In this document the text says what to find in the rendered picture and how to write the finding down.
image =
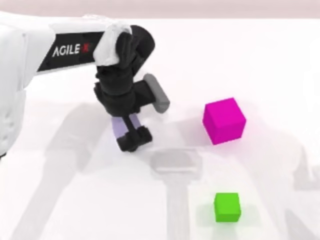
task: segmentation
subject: cube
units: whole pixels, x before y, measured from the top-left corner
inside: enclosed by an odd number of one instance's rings
[[[205,105],[202,123],[214,145],[241,138],[246,122],[234,98]]]
[[[218,223],[235,223],[241,216],[238,193],[217,193],[214,198],[215,221]]]

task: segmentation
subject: logo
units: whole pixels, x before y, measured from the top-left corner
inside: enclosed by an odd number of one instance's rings
[[[89,52],[90,43],[80,43],[78,44],[68,44],[62,46],[56,46],[52,57],[59,57],[59,56],[68,56],[68,55],[77,55],[77,54],[85,54]]]

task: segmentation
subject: bright green block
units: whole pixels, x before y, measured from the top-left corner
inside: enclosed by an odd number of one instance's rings
[[[218,223],[235,223],[241,216],[238,193],[217,193],[214,198],[215,221]]]

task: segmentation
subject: pink cube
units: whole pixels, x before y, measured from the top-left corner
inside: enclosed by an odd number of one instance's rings
[[[214,145],[241,138],[246,122],[234,98],[205,105],[202,123]]]

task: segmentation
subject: purple cube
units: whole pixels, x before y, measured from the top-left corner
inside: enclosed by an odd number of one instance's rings
[[[205,105],[202,123],[214,145],[241,138],[246,122],[234,98]]]

